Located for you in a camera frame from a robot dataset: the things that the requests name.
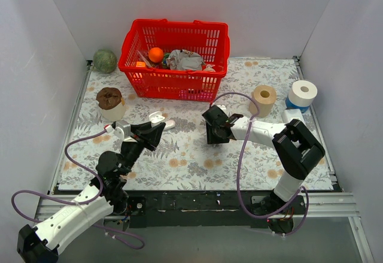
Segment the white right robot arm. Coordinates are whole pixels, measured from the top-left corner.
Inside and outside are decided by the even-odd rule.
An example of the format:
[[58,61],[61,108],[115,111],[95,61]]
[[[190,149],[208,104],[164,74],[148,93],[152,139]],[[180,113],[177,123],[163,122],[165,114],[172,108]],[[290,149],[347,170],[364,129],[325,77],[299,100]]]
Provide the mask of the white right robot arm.
[[[242,141],[236,173],[236,192],[240,206],[253,218],[263,219],[287,212],[295,197],[303,190],[303,182],[326,155],[324,147],[299,119],[288,123],[267,123],[242,114],[228,116],[219,106],[212,105],[202,114],[206,123],[208,144]],[[251,213],[241,196],[240,176],[242,158],[247,142],[261,144],[276,151],[284,168],[272,192],[261,203],[263,215]]]

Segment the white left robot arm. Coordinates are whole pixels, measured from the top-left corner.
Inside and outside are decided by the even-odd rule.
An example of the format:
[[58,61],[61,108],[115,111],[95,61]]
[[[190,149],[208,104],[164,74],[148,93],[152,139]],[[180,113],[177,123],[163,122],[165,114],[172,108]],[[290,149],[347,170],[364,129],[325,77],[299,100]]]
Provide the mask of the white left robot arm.
[[66,247],[97,221],[110,214],[124,215],[130,207],[123,187],[127,176],[147,149],[154,151],[166,128],[164,122],[130,125],[119,120],[104,127],[123,141],[119,153],[103,152],[90,183],[64,207],[35,226],[25,225],[18,234],[17,253],[25,262],[57,262]]

